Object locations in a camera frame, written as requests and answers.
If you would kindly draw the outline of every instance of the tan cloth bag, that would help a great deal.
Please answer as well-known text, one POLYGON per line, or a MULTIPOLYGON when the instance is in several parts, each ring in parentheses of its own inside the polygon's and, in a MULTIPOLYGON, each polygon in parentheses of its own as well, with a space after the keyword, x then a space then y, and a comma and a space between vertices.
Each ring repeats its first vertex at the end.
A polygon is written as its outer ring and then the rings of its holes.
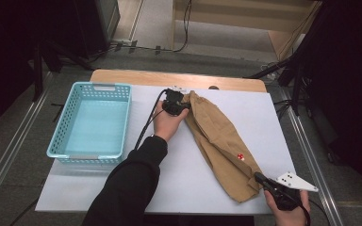
POLYGON ((184 102, 191 104, 187 125, 227 194, 237 202, 258 194, 261 186, 255 181, 254 173, 261 170, 234 124, 219 108, 194 91, 184 96, 184 102))

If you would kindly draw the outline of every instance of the black sleeve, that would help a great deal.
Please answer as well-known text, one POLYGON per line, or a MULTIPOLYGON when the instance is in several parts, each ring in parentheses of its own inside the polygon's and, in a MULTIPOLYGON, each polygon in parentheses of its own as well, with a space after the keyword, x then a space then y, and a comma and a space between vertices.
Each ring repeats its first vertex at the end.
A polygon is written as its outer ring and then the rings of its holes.
POLYGON ((137 151, 107 177, 104 188, 92 202, 83 225, 141 225, 146 206, 155 194, 167 143, 148 137, 137 151))

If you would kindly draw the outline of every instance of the light blue plastic basket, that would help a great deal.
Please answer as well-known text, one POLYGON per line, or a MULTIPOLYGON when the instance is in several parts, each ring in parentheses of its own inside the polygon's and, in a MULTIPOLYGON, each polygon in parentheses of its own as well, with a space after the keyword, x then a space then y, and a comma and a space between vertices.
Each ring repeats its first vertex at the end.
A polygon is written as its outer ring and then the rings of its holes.
POLYGON ((128 84, 74 83, 47 155, 62 163, 120 163, 130 106, 128 84))

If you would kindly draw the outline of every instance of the white tabletop surface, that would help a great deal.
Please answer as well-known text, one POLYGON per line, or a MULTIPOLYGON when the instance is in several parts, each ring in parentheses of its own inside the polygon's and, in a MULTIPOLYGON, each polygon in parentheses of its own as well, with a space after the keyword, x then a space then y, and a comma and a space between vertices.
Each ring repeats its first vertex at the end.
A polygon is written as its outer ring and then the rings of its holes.
MULTIPOLYGON (((165 88, 132 86, 132 105, 124 157, 135 146, 157 95, 165 88)), ((263 173, 276 178, 295 172, 269 93, 194 89, 232 121, 263 173)), ((145 136, 153 133, 149 126, 145 136)), ((269 214, 263 190, 243 203, 222 189, 182 121, 160 165, 159 184, 147 213, 258 215, 269 214)), ((87 211, 113 167, 63 165, 55 160, 36 211, 87 211)))

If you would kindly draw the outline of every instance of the person's arm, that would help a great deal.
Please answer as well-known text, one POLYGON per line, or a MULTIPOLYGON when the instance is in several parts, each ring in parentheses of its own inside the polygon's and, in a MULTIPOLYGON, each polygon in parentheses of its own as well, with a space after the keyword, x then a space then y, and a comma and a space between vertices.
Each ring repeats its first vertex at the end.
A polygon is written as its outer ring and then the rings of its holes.
MULTIPOLYGON (((304 211, 300 207, 296 207, 292 211, 281 211, 277 208, 274 197, 272 194, 265 190, 264 196, 266 197, 267 205, 272 210, 275 216, 275 225, 276 226, 305 226, 306 218, 304 211)), ((304 208, 307 212, 310 212, 310 204, 308 201, 308 192, 305 190, 301 191, 301 200, 304 208)))
MULTIPOLYGON (((157 104, 155 114, 162 111, 161 104, 157 104)), ((132 151, 110 173, 104 188, 92 202, 83 225, 142 224, 145 208, 156 191, 159 164, 167 154, 167 142, 187 114, 185 109, 178 117, 166 112, 157 115, 155 135, 146 138, 137 151, 132 151)))

